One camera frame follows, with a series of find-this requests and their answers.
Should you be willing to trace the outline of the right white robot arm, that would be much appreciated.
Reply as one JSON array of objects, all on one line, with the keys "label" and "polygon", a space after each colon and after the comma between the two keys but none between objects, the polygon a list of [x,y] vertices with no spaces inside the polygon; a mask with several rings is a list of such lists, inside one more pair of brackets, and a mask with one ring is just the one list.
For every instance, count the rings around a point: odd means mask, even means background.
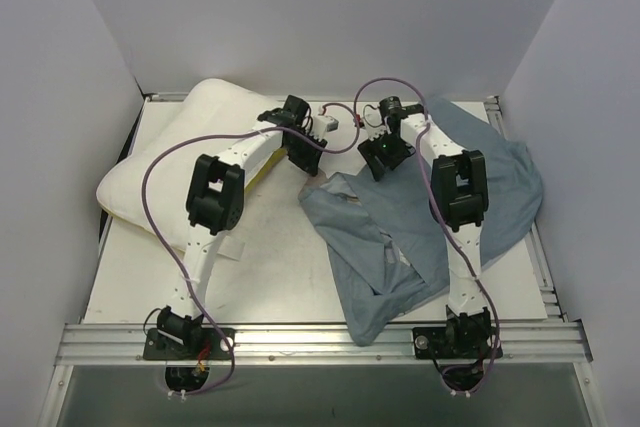
[{"label": "right white robot arm", "polygon": [[367,139],[358,151],[373,179],[397,168],[412,154],[428,166],[429,207],[447,241],[449,294],[446,323],[418,334],[416,348],[433,358],[486,358],[495,342],[492,302],[481,285],[480,236],[489,207],[486,164],[478,150],[467,150],[440,129],[421,104],[404,106],[396,96],[379,102],[373,126],[364,114]]}]

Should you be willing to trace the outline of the blue-grey pillowcase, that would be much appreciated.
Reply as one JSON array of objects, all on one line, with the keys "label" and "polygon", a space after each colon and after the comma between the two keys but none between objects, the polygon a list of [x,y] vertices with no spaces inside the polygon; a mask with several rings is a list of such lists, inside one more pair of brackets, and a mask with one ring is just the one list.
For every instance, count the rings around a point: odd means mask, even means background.
[{"label": "blue-grey pillowcase", "polygon": [[[526,146],[442,98],[428,109],[456,143],[485,157],[489,209],[480,239],[483,266],[521,241],[543,200]],[[368,168],[307,183],[299,202],[327,244],[334,282],[354,343],[368,346],[386,324],[449,288],[447,241],[430,212],[415,159],[375,181]]]}]

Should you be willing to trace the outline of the white pillow yellow edge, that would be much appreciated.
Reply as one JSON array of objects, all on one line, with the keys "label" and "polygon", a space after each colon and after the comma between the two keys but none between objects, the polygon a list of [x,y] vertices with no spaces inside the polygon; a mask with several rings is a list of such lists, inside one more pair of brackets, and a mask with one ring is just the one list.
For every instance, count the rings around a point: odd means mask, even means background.
[{"label": "white pillow yellow edge", "polygon": [[[270,97],[221,79],[198,83],[180,112],[146,148],[106,174],[96,191],[99,205],[112,216],[150,231],[141,188],[144,173],[161,153],[195,137],[246,133],[259,114],[277,106]],[[232,139],[194,143],[169,154],[154,167],[147,200],[156,226],[173,248],[186,248],[189,222],[185,203],[196,159],[202,154],[217,155],[233,143]]]}]

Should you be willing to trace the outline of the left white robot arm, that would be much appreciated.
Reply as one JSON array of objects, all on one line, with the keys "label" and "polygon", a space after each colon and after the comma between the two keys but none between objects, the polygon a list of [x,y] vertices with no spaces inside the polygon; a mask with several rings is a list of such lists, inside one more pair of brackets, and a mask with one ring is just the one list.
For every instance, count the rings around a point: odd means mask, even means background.
[{"label": "left white robot arm", "polygon": [[147,336],[145,359],[229,358],[232,337],[213,322],[204,301],[222,243],[242,216],[246,188],[279,151],[306,174],[317,175],[326,136],[338,125],[312,113],[303,99],[288,96],[283,106],[261,113],[249,132],[227,135],[231,146],[195,160],[185,202],[186,250],[168,251],[181,278],[172,303],[159,310]]}]

